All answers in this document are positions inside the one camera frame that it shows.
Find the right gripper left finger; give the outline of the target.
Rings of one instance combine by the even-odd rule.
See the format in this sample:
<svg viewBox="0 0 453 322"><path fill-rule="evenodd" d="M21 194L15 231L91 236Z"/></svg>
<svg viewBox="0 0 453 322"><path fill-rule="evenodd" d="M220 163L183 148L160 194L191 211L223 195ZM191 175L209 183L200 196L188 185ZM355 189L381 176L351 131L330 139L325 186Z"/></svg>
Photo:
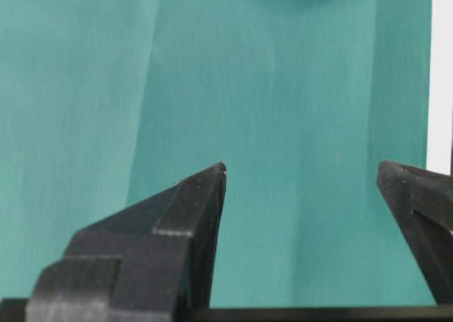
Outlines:
<svg viewBox="0 0 453 322"><path fill-rule="evenodd" d="M210 302L227 170L216 163L76 232L27 321L177 321Z"/></svg>

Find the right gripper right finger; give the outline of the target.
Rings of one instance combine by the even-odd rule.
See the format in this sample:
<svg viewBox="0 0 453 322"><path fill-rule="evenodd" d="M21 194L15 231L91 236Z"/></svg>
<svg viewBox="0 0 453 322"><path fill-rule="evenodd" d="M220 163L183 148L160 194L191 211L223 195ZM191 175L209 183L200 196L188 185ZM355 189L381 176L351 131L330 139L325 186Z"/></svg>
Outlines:
<svg viewBox="0 0 453 322"><path fill-rule="evenodd" d="M437 304L452 303L452 177L382 161L377 187Z"/></svg>

